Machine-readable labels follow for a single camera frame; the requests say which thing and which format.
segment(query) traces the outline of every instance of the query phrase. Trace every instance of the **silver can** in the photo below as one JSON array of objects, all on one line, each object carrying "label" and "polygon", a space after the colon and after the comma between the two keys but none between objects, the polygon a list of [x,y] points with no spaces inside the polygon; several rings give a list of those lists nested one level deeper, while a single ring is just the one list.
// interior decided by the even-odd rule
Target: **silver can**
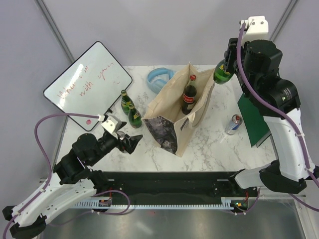
[{"label": "silver can", "polygon": [[233,115],[231,121],[227,125],[225,132],[226,134],[233,135],[239,126],[242,124],[243,118],[240,115]]}]

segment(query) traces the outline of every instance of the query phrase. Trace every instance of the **bottle cap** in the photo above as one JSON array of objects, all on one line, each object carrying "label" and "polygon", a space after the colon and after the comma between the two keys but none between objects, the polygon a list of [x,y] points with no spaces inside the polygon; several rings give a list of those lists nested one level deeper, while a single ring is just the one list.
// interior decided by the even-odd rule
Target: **bottle cap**
[{"label": "bottle cap", "polygon": [[189,79],[190,79],[191,81],[195,81],[195,80],[196,80],[196,76],[195,76],[195,75],[190,75],[190,76],[189,76]]},{"label": "bottle cap", "polygon": [[126,96],[128,93],[126,93],[126,90],[121,90],[121,95]]},{"label": "bottle cap", "polygon": [[130,108],[130,109],[134,109],[135,106],[134,106],[132,103],[130,103],[130,104],[129,104],[129,108]]}]

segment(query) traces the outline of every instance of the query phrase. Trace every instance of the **gray wall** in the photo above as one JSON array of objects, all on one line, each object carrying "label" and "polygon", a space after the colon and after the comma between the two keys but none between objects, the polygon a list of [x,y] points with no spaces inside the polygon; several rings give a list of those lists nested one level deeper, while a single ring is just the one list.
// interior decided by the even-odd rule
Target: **gray wall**
[{"label": "gray wall", "polygon": [[43,0],[74,57],[102,41],[123,65],[217,64],[238,21],[265,15],[270,32],[289,0]]},{"label": "gray wall", "polygon": [[[0,7],[0,209],[21,203],[46,177],[44,158],[33,129],[59,110],[42,95],[69,62],[33,0],[2,0]],[[39,129],[53,155],[63,119]],[[1,235],[5,221],[0,216]]]},{"label": "gray wall", "polygon": [[[275,44],[283,52],[281,77],[291,80],[301,98],[302,126],[309,154],[319,165],[319,23],[318,0],[300,0]],[[319,189],[311,184],[305,192],[309,203],[319,208]],[[319,225],[319,213],[313,213]]]}]

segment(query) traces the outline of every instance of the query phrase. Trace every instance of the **table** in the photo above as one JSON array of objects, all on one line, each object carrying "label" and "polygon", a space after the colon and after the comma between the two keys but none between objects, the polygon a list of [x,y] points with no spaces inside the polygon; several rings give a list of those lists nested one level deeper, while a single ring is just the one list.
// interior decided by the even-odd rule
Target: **table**
[{"label": "table", "polygon": [[[148,73],[157,67],[167,67],[180,70],[184,66],[127,66],[125,69],[132,76],[133,83],[128,88],[131,97],[144,115],[148,103],[156,96],[146,84]],[[199,71],[214,67],[214,65],[198,65]],[[154,139],[145,125],[138,129],[129,123],[122,129],[130,136],[142,134],[143,138],[131,155],[123,154],[117,149],[112,150],[92,168],[102,171],[237,171],[263,166],[275,160],[270,139],[260,147],[251,147],[245,124],[243,123],[235,135],[224,132],[226,125],[234,114],[240,114],[237,101],[241,89],[236,77],[224,85],[215,86],[210,105],[202,124],[196,129],[182,158],[177,157],[154,145]],[[113,108],[113,115],[122,121],[128,121],[121,109],[120,100]],[[57,162],[66,155],[78,136],[85,131],[71,119],[68,120]],[[103,134],[100,125],[92,134],[99,138]]]}]

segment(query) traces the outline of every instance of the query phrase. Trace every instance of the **blue headphones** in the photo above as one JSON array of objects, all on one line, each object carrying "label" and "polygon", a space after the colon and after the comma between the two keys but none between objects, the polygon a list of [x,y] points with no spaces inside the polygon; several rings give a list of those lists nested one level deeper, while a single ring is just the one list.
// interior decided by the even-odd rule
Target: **blue headphones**
[{"label": "blue headphones", "polygon": [[147,80],[148,87],[156,94],[158,94],[161,91],[161,89],[164,87],[164,85],[167,82],[163,79],[156,79],[154,82],[152,82],[152,79],[155,76],[159,76],[163,74],[168,74],[169,79],[171,79],[174,76],[175,71],[162,67],[162,68],[154,69],[148,74],[148,80]]}]

